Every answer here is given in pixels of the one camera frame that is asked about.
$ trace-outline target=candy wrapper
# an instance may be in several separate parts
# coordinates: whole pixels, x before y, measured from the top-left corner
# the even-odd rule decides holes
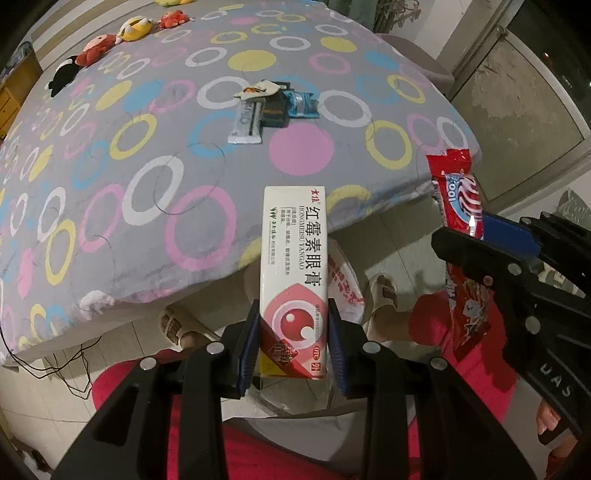
[[[443,224],[482,239],[482,205],[476,180],[469,174],[470,152],[447,150],[446,155],[427,155],[427,160]],[[446,287],[452,313],[453,351],[460,361],[491,328],[487,320],[489,292],[451,264],[446,268]]]

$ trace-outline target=small box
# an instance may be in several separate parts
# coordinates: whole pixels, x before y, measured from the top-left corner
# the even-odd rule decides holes
[[[267,187],[261,254],[261,375],[326,374],[324,187]]]

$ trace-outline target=red plush toy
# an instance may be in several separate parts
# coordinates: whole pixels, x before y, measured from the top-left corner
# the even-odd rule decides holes
[[[96,63],[105,53],[113,48],[116,41],[117,37],[110,33],[93,38],[86,44],[82,53],[76,57],[76,65],[88,67]]]
[[[182,10],[166,12],[160,19],[160,28],[173,28],[191,20]]]

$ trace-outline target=bed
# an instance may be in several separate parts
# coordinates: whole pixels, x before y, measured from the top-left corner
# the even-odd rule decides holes
[[[44,72],[0,147],[0,362],[248,265],[267,185],[326,186],[336,230],[429,194],[426,154],[478,160],[460,115],[370,31],[321,2],[242,1],[183,5],[194,21],[115,46],[55,98],[44,85],[88,39]],[[233,94],[263,78],[313,92],[320,118],[228,144]]]

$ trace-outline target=plush toy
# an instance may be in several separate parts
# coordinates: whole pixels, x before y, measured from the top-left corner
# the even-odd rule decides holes
[[[60,93],[66,85],[76,78],[76,75],[82,69],[80,65],[76,64],[76,59],[77,56],[74,55],[58,65],[53,80],[46,86],[47,90],[51,90],[51,97],[55,97]]]
[[[173,28],[191,20],[182,10],[166,12],[160,19],[160,28]]]
[[[185,5],[194,2],[194,0],[156,0],[156,3],[163,7],[175,7],[176,5]]]
[[[135,41],[144,38],[152,30],[154,20],[147,17],[132,17],[119,29],[116,44],[124,41]]]
[[[76,57],[76,64],[82,67],[88,67],[96,63],[101,57],[115,46],[117,37],[110,33],[99,35],[90,40],[82,53]]]

